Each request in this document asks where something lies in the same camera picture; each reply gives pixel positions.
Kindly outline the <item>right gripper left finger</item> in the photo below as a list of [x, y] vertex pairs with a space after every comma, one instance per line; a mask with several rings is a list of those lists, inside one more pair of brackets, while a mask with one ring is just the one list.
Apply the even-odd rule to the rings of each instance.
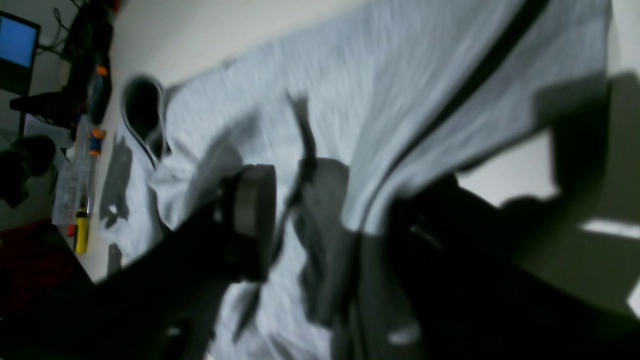
[[201, 360], [231, 284], [269, 274], [272, 165], [224, 178], [214, 199], [92, 288], [1, 321], [3, 360]]

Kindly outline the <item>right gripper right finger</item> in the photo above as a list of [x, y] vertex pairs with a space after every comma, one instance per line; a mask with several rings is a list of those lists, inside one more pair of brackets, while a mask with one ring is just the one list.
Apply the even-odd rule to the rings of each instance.
[[563, 177], [560, 195], [497, 208], [439, 178], [388, 199], [389, 229], [366, 240], [378, 272], [362, 301], [361, 360], [637, 360], [639, 321], [527, 271], [515, 248], [590, 207], [599, 177]]

